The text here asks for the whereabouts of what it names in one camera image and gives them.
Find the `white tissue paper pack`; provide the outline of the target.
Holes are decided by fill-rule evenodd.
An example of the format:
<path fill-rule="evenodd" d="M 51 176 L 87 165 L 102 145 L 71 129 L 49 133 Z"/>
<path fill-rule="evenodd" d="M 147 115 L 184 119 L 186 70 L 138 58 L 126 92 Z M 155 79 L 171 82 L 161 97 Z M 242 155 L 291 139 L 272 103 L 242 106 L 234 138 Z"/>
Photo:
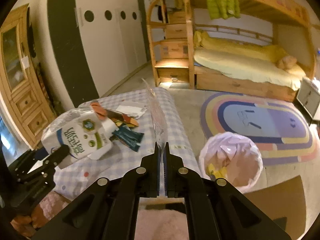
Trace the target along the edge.
<path fill-rule="evenodd" d="M 106 114 L 98 114 L 92 106 L 71 109 L 57 117 L 42 134 L 41 142 L 49 153 L 61 145 L 70 148 L 70 162 L 84 157 L 98 160 L 113 144 L 117 126 Z"/>

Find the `wooden cabinet with glass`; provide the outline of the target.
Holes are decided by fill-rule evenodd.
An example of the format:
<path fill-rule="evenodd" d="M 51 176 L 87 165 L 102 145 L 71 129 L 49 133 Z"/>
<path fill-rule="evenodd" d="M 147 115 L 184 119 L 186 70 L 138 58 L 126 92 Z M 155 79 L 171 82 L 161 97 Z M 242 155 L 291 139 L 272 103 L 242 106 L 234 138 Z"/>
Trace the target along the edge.
<path fill-rule="evenodd" d="M 28 44 L 28 4 L 9 12 L 1 26 L 1 103 L 15 131 L 34 149 L 55 119 Z"/>

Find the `white nightstand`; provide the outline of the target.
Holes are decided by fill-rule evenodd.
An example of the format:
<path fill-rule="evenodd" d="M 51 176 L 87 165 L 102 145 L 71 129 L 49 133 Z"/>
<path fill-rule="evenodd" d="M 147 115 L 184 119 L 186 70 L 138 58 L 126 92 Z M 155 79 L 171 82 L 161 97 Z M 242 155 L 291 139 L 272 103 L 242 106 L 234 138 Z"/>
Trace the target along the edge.
<path fill-rule="evenodd" d="M 301 80 L 297 100 L 312 120 L 319 121 L 319 88 L 307 77 Z"/>

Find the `plush toy on bed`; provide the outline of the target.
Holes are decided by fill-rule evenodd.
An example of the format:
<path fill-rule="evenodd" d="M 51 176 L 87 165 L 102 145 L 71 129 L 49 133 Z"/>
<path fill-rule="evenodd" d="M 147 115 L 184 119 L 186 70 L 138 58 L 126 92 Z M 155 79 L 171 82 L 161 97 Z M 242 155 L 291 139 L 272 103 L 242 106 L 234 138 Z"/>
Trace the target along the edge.
<path fill-rule="evenodd" d="M 276 67 L 282 70 L 290 70 L 297 63 L 297 59 L 293 56 L 285 56 L 276 63 Z"/>

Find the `white wardrobe with holes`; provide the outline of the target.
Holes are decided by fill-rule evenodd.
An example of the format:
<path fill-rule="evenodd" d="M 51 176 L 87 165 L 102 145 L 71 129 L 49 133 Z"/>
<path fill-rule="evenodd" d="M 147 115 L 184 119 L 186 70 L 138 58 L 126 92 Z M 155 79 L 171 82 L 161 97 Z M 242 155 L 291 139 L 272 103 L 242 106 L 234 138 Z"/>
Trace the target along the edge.
<path fill-rule="evenodd" d="M 147 61 L 138 0 L 47 0 L 47 14 L 57 67 L 75 107 Z"/>

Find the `wooden bunk bed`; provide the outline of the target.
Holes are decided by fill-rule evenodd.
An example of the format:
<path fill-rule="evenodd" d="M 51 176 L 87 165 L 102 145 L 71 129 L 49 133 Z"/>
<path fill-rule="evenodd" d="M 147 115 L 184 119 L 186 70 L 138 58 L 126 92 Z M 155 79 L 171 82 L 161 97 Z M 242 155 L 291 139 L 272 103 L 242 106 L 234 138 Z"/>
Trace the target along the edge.
<path fill-rule="evenodd" d="M 291 102 L 297 91 L 271 83 L 256 83 L 227 77 L 194 61 L 194 33 L 205 30 L 210 37 L 259 46 L 279 45 L 298 60 L 313 78 L 316 57 L 311 39 L 311 21 L 306 7 L 294 0 L 239 0 L 240 18 L 211 20 L 206 0 L 188 0 L 193 28 L 195 88 L 242 93 Z"/>

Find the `rainbow oval rug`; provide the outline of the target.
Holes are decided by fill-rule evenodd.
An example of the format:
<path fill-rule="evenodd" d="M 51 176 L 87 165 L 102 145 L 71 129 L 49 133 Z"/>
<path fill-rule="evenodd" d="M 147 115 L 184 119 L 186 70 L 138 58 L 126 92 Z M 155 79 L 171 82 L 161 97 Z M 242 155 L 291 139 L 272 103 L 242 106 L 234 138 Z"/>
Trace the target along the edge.
<path fill-rule="evenodd" d="M 215 92 L 203 103 L 200 122 L 206 138 L 232 132 L 251 139 L 265 166 L 319 157 L 317 129 L 290 102 Z"/>

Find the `clear plastic wrapper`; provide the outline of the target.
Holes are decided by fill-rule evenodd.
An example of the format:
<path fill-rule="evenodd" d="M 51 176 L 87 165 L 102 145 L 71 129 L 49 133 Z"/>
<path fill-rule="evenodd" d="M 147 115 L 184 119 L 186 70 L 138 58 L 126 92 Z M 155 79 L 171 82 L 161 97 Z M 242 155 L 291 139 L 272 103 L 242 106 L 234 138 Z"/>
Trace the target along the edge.
<path fill-rule="evenodd" d="M 161 152 L 163 152 L 168 139 L 168 126 L 165 119 L 165 115 L 160 106 L 155 91 L 149 86 L 149 84 L 144 78 L 142 78 L 142 81 L 144 82 L 146 88 L 148 108 L 151 114 L 156 142 Z"/>

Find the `wooden staircase drawers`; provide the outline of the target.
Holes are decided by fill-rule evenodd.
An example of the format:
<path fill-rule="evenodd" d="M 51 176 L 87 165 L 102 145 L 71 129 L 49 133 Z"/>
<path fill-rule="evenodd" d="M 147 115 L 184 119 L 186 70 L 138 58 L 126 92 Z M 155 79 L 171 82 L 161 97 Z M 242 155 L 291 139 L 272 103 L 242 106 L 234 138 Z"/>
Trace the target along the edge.
<path fill-rule="evenodd" d="M 195 88 L 193 28 L 188 0 L 150 0 L 146 17 L 153 78 Z"/>

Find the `yellow bedding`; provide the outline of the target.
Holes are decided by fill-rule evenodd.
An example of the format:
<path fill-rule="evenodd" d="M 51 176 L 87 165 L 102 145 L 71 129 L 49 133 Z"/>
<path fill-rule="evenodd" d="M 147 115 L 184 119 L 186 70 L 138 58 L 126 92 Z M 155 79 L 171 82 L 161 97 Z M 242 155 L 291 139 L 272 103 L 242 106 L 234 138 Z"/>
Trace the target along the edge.
<path fill-rule="evenodd" d="M 194 33 L 194 61 L 199 65 L 219 71 L 230 78 L 256 83 L 268 82 L 297 91 L 301 80 L 306 77 L 298 61 L 290 70 L 276 67 L 280 59 L 289 55 L 279 45 L 244 44 L 210 37 L 205 30 Z"/>

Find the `white paper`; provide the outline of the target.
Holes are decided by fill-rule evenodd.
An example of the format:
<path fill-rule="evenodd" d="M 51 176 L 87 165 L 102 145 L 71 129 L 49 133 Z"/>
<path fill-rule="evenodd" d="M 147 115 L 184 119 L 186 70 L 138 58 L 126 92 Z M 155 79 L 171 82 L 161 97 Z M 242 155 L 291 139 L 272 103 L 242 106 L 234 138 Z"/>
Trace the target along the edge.
<path fill-rule="evenodd" d="M 139 119 L 146 113 L 147 106 L 143 103 L 125 100 L 116 108 L 116 111 L 124 113 L 134 119 Z"/>

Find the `dark teal snack wrapper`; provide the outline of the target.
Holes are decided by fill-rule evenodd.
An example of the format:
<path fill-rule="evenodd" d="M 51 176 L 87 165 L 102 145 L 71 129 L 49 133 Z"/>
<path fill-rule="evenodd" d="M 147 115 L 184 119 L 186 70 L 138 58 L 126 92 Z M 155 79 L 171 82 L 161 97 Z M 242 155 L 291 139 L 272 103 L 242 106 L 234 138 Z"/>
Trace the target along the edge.
<path fill-rule="evenodd" d="M 122 124 L 120 127 L 118 127 L 118 129 L 113 131 L 112 135 L 114 135 L 134 152 L 139 151 L 140 143 L 144 137 L 144 133 L 135 132 L 125 124 Z"/>

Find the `green puffer jacket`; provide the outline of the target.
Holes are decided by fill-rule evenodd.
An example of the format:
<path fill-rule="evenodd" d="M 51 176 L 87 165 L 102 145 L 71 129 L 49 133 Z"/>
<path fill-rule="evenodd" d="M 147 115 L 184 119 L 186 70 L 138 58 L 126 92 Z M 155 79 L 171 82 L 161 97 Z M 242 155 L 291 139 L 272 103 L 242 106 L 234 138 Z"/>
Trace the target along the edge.
<path fill-rule="evenodd" d="M 240 18 L 239 0 L 206 0 L 209 17 L 211 20 L 222 18 Z"/>

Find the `orange fuzzy sock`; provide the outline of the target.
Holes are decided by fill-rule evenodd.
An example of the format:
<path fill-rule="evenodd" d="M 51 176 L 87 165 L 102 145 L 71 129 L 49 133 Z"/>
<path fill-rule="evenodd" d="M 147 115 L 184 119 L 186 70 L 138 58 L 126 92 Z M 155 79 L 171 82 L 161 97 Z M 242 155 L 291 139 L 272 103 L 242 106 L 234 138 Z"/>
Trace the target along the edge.
<path fill-rule="evenodd" d="M 107 119 L 107 110 L 104 109 L 99 102 L 92 101 L 90 103 L 90 106 L 92 107 L 93 111 L 96 113 L 98 118 L 100 120 L 106 120 Z"/>

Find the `blue checked tablecloth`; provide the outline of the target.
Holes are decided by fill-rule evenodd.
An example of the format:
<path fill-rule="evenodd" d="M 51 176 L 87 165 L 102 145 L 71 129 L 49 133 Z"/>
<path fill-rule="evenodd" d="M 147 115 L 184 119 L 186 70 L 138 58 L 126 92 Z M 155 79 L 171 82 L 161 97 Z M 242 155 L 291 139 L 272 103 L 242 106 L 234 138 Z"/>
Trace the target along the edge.
<path fill-rule="evenodd" d="M 170 153 L 181 157 L 185 167 L 199 172 L 173 97 L 164 88 L 154 88 L 153 91 L 164 114 Z M 127 171 L 139 167 L 144 156 L 154 153 L 155 145 L 162 142 L 158 134 L 150 111 L 146 111 L 138 119 L 138 127 L 131 132 L 121 128 L 112 135 L 112 148 L 98 160 L 84 157 L 62 170 L 57 168 L 54 191 L 74 200 L 101 177 L 109 180 L 121 178 Z"/>

